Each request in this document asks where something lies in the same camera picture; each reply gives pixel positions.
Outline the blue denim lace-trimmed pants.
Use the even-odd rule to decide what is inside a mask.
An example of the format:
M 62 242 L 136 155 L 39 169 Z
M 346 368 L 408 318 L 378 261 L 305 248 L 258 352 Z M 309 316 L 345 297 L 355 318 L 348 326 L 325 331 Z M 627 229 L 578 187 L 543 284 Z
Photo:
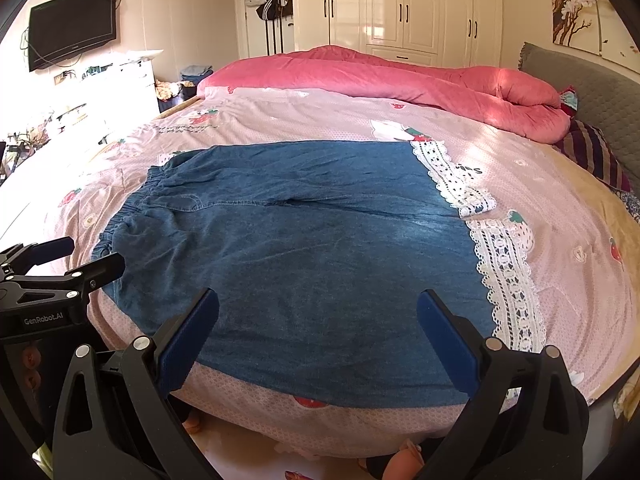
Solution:
M 341 408 L 434 408 L 464 396 L 421 330 L 424 290 L 513 350 L 546 340 L 532 231 L 496 212 L 482 170 L 420 132 L 215 146 L 151 168 L 93 253 L 124 257 L 105 292 L 144 332 L 213 289 L 212 370 Z

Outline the white dresser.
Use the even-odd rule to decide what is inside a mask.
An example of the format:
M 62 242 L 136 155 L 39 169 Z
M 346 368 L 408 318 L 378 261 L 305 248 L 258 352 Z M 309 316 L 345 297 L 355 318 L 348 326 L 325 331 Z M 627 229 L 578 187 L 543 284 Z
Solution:
M 75 128 L 127 132 L 160 114 L 153 64 L 160 50 L 89 55 L 73 65 L 1 81 L 1 139 Z

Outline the pink strawberry print bedsheet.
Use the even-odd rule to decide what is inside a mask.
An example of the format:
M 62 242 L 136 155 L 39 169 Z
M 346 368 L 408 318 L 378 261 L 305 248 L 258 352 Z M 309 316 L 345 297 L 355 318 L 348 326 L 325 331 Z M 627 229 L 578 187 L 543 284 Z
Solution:
M 1 243 L 59 236 L 124 275 L 112 347 L 203 288 L 219 318 L 180 399 L 320 456 L 442 434 L 466 397 L 416 319 L 433 289 L 484 336 L 562 353 L 588 401 L 639 355 L 639 225 L 554 148 L 320 89 L 213 88 L 104 146 L 49 143 L 1 189 Z

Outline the blue storage bin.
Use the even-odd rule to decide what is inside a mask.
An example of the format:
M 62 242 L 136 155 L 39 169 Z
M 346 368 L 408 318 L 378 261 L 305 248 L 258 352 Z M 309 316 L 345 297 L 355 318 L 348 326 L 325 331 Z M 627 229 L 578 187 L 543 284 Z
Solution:
M 180 72 L 181 96 L 188 100 L 196 96 L 198 84 L 214 72 L 212 66 L 189 65 Z

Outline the striped purple pillow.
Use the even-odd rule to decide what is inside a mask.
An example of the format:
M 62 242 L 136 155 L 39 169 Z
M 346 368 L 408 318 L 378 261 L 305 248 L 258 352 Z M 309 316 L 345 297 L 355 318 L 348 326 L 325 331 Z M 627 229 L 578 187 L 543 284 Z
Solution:
M 566 136 L 554 147 L 615 191 L 630 192 L 630 181 L 602 130 L 572 118 Z

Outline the pink rolled quilt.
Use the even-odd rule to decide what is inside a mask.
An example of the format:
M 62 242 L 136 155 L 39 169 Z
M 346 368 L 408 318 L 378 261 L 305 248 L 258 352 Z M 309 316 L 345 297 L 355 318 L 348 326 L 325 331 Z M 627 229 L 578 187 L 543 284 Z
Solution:
M 339 46 L 243 58 L 198 84 L 210 88 L 320 89 L 437 107 L 544 144 L 563 139 L 570 118 L 551 84 L 495 66 L 426 67 Z

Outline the hanging bags on door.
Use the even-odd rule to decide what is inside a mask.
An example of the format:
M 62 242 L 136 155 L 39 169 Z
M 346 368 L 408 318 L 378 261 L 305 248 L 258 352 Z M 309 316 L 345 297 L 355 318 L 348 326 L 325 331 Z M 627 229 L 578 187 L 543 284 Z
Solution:
M 293 49 L 293 0 L 244 0 L 243 3 L 250 58 Z

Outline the grey quilted headboard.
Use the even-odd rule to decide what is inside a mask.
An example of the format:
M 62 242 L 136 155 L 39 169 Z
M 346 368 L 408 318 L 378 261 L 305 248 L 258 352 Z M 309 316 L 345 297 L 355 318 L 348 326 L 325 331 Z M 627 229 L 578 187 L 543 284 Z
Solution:
M 518 68 L 556 90 L 577 91 L 577 118 L 599 128 L 623 165 L 631 187 L 639 189 L 640 86 L 638 82 L 576 56 L 523 44 Z

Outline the cream wardrobe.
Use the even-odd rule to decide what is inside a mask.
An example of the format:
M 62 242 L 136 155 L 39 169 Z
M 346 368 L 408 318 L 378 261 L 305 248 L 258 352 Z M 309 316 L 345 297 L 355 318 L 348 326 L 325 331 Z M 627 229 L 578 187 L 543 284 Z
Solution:
M 423 66 L 497 66 L 502 0 L 294 0 L 295 50 L 321 46 Z

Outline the black wall television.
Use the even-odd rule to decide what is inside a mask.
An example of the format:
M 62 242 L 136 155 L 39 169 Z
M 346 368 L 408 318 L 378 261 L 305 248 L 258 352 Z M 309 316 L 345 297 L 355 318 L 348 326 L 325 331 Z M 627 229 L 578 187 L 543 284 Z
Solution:
M 120 0 L 49 0 L 33 6 L 27 32 L 31 72 L 117 39 Z

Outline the floral wall painting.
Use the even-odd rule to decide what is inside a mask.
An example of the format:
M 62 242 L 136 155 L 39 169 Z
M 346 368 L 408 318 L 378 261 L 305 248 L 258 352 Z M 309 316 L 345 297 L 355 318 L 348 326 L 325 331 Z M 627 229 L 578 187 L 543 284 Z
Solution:
M 552 42 L 639 71 L 639 48 L 610 0 L 551 0 Z

